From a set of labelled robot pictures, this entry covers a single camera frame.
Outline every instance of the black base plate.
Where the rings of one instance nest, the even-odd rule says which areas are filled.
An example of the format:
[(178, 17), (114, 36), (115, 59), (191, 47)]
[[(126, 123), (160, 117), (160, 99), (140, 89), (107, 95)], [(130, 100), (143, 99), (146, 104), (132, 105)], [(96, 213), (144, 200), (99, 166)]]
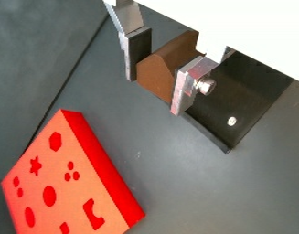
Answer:
[[(228, 153), (290, 86), (293, 79), (236, 52), (211, 71), (216, 88), (196, 94), (183, 114), (216, 146)], [(227, 124), (236, 118), (234, 126)]]

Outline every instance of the brown block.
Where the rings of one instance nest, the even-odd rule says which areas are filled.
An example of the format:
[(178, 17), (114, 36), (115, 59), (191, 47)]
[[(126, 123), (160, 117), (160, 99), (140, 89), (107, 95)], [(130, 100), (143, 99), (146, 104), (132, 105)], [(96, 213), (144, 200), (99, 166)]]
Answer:
[(167, 103), (172, 101), (175, 71), (196, 56), (198, 32), (187, 31), (136, 64), (136, 82)]

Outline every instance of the gray table surface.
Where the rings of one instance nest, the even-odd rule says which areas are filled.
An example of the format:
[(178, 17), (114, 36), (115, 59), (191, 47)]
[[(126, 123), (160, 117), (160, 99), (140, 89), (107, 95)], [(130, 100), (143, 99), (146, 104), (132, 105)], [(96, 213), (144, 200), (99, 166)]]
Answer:
[[(158, 48), (187, 28), (143, 12)], [(127, 233), (299, 234), (298, 82), (224, 155), (166, 104), (124, 80), (108, 20), (48, 119), (60, 108), (83, 112), (147, 213)]]
[(0, 179), (106, 16), (100, 0), (0, 1)]

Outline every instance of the bolt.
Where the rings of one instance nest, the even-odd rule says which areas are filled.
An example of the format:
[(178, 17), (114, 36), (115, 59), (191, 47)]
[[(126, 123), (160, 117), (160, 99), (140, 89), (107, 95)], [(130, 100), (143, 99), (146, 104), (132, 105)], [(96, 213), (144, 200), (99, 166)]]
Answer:
[(212, 92), (215, 86), (215, 80), (208, 77), (204, 77), (198, 81), (195, 88), (202, 92), (203, 95), (207, 96)]
[(235, 125), (235, 123), (236, 123), (236, 118), (232, 116), (230, 119), (228, 119), (228, 121), (227, 121), (227, 124), (228, 124), (228, 126), (234, 126)]

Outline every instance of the star-shaped hole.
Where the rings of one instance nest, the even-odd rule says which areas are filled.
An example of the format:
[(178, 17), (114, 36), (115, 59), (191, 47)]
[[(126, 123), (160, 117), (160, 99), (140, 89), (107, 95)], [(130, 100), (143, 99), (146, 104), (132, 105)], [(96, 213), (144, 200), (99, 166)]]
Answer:
[(37, 176), (37, 171), (40, 170), (40, 168), (41, 168), (41, 164), (39, 163), (37, 157), (36, 157), (36, 159), (31, 159), (31, 170), (29, 170), (29, 172), (35, 173), (36, 176)]

